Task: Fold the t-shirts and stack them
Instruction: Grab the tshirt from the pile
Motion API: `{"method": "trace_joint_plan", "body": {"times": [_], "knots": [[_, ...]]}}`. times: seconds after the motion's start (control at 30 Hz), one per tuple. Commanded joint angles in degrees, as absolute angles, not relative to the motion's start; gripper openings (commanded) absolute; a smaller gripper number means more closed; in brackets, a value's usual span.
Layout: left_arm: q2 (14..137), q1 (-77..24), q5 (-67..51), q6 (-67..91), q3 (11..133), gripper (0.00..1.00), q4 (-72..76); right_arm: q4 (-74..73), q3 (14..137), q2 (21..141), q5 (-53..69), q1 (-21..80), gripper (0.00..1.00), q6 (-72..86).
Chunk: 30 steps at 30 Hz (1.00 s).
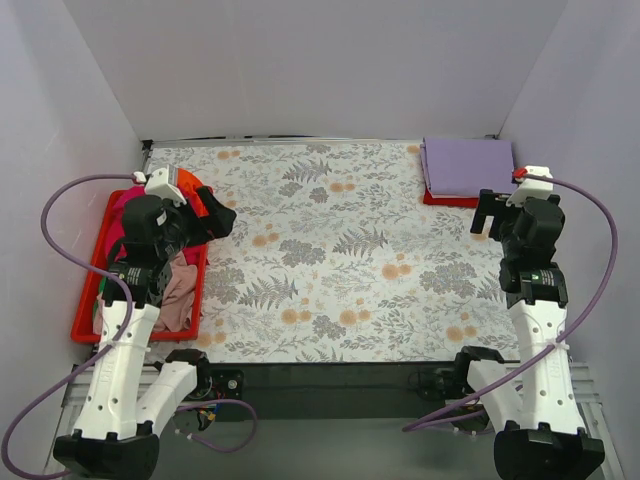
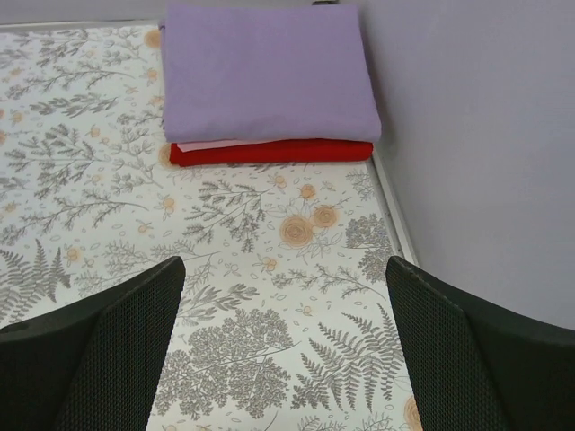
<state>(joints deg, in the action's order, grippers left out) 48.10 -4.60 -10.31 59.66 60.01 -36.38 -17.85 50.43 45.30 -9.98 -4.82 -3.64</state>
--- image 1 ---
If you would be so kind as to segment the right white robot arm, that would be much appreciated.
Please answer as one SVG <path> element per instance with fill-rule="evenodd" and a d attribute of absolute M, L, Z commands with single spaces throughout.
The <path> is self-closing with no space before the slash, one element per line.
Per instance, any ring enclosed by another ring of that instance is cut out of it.
<path fill-rule="evenodd" d="M 496 431 L 494 464 L 502 479 L 586 479 L 605 459 L 577 407 L 568 346 L 559 341 L 567 317 L 565 277 L 554 262 L 565 224 L 560 198 L 546 194 L 511 204 L 505 194 L 482 190 L 471 230 L 493 219 L 489 236 L 502 246 L 499 282 L 516 330 L 522 386 L 512 381 L 489 391 L 507 370 L 486 347 L 465 347 L 452 373 L 454 389 L 480 400 Z"/>

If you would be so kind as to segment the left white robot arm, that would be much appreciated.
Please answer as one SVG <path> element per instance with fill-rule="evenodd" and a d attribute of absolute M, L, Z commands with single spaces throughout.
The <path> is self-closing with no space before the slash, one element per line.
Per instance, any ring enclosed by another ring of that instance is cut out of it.
<path fill-rule="evenodd" d="M 148 479 L 160 450 L 160 435 L 187 396 L 205 398 L 211 373 L 198 359 L 163 366 L 150 389 L 139 382 L 147 346 L 171 279 L 171 263 L 183 249 L 228 236 L 236 219 L 211 188 L 196 193 L 196 212 L 188 201 L 143 194 L 123 207 L 123 234 L 108 260 L 111 275 L 102 300 L 99 347 L 88 394 L 72 433 L 56 439 L 53 456 L 77 476 L 97 479 Z"/>

